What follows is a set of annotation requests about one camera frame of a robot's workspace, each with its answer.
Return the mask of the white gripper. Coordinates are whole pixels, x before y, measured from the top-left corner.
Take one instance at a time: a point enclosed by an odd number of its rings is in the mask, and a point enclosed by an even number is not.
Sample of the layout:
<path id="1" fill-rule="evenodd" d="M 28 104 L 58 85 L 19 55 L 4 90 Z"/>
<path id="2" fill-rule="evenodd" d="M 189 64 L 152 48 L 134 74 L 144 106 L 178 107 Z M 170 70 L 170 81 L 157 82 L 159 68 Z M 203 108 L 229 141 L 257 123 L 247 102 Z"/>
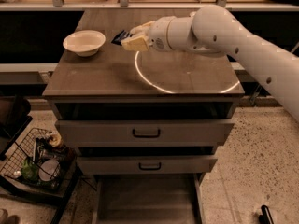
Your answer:
<path id="1" fill-rule="evenodd" d="M 130 30 L 131 35 L 139 33 L 148 33 L 151 45 L 160 52 L 171 51 L 172 48 L 168 42 L 168 28 L 174 16 L 162 17 L 157 21 L 148 21 L 138 25 Z M 121 41 L 125 50 L 129 51 L 148 51 L 148 38 L 145 35 L 127 37 Z"/>

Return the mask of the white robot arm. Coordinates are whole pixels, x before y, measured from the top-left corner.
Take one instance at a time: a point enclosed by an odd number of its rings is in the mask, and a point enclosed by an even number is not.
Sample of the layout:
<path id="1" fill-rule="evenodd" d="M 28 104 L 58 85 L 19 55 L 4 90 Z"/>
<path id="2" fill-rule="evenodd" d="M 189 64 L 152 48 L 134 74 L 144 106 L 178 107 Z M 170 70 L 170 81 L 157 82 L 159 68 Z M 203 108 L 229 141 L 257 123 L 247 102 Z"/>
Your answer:
<path id="1" fill-rule="evenodd" d="M 247 30 L 227 9 L 200 8 L 187 17 L 161 17 L 121 41 L 130 51 L 221 52 L 238 63 L 299 120 L 299 57 Z"/>

